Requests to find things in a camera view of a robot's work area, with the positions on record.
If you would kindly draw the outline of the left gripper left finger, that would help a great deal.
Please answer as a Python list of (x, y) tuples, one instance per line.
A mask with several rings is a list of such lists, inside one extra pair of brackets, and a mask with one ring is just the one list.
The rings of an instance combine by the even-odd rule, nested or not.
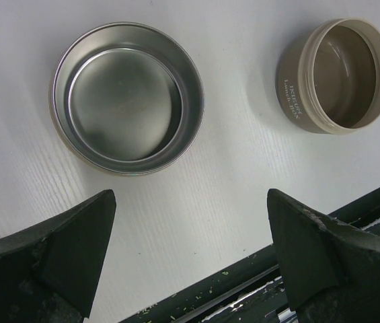
[(83, 322), (91, 314), (116, 212), (103, 190), (0, 239), (0, 322)]

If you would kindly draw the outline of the beige lunch box bowl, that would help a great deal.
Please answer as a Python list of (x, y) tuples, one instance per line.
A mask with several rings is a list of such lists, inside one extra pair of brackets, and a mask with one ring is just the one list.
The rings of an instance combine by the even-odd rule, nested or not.
[(380, 31), (358, 18), (329, 20), (291, 43), (276, 68), (276, 95), (299, 128), (347, 135), (380, 117)]

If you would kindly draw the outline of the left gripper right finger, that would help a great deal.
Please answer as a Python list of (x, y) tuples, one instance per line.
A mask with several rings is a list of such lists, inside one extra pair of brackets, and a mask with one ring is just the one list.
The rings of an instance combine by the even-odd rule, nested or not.
[(380, 236), (267, 194), (289, 307), (299, 322), (380, 322)]

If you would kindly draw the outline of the red steel lunch bowl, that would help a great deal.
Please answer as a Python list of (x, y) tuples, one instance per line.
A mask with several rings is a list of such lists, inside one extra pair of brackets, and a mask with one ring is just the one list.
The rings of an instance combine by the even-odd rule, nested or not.
[(151, 26), (115, 22), (61, 56), (50, 115), (65, 145), (125, 176), (162, 170), (193, 144), (204, 116), (201, 76), (188, 53)]

